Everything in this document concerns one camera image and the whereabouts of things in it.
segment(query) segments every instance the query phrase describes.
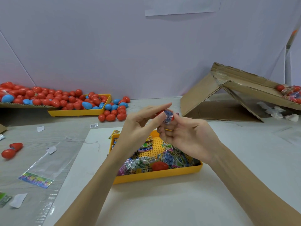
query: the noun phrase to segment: person's right hand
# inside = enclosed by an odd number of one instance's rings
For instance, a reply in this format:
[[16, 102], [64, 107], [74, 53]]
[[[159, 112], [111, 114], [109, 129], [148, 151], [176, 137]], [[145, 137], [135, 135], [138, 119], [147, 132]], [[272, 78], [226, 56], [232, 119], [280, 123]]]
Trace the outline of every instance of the person's right hand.
[[181, 118], [178, 114], [174, 114], [174, 118], [169, 125], [162, 124], [157, 128], [160, 138], [187, 155], [210, 164], [223, 144], [207, 121]]

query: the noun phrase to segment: hand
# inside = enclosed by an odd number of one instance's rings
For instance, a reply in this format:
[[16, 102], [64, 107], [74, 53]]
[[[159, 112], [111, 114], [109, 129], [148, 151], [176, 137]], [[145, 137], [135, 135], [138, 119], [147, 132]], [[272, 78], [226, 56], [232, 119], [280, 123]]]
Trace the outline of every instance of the hand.
[[157, 128], [160, 138], [187, 155], [209, 164], [222, 143], [207, 121], [181, 118], [178, 114], [174, 114], [174, 118], [169, 125], [161, 124]]
[[166, 114], [161, 113], [158, 116], [155, 116], [155, 114], [170, 106], [171, 103], [159, 106], [147, 106], [137, 113], [130, 113], [127, 116], [114, 147], [114, 150], [117, 150], [118, 154], [122, 155], [122, 160], [131, 157], [145, 143], [150, 133], [162, 124], [167, 117]]

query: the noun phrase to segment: perforated tray bottom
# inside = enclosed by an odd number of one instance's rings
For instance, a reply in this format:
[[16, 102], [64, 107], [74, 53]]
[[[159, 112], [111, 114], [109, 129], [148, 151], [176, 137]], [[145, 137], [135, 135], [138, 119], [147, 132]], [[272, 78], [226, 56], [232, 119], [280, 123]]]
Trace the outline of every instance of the perforated tray bottom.
[[153, 150], [150, 150], [148, 152], [141, 152], [139, 157], [142, 156], [155, 156], [157, 157], [158, 154], [165, 151], [165, 148], [162, 147], [163, 140], [160, 139], [160, 137], [153, 137]]

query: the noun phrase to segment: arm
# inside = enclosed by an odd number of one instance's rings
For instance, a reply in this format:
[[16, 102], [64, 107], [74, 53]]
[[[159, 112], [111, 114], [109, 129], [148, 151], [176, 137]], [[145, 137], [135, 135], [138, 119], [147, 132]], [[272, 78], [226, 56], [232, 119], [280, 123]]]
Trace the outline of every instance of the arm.
[[166, 118], [165, 113], [157, 117], [154, 114], [170, 106], [148, 106], [127, 116], [115, 147], [55, 226], [95, 225], [119, 168]]
[[301, 214], [265, 186], [225, 145], [205, 120], [174, 114], [158, 127], [160, 138], [207, 163], [255, 225], [300, 225]]
[[300, 225], [301, 214], [274, 194], [226, 146], [209, 166], [255, 225]]

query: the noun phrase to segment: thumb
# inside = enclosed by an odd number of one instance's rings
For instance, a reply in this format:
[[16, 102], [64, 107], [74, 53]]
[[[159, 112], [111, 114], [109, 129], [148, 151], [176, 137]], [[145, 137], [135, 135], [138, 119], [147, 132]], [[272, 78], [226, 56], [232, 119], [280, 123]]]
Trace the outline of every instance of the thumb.
[[153, 118], [153, 120], [148, 125], [146, 125], [142, 129], [144, 129], [148, 133], [151, 133], [154, 129], [156, 129], [162, 124], [165, 118], [167, 118], [167, 115], [165, 113], [160, 113], [158, 116]]
[[174, 114], [173, 117], [175, 120], [182, 126], [186, 128], [196, 128], [199, 126], [199, 121], [198, 119], [192, 119], [192, 118], [187, 118], [187, 117], [180, 117], [178, 114]]

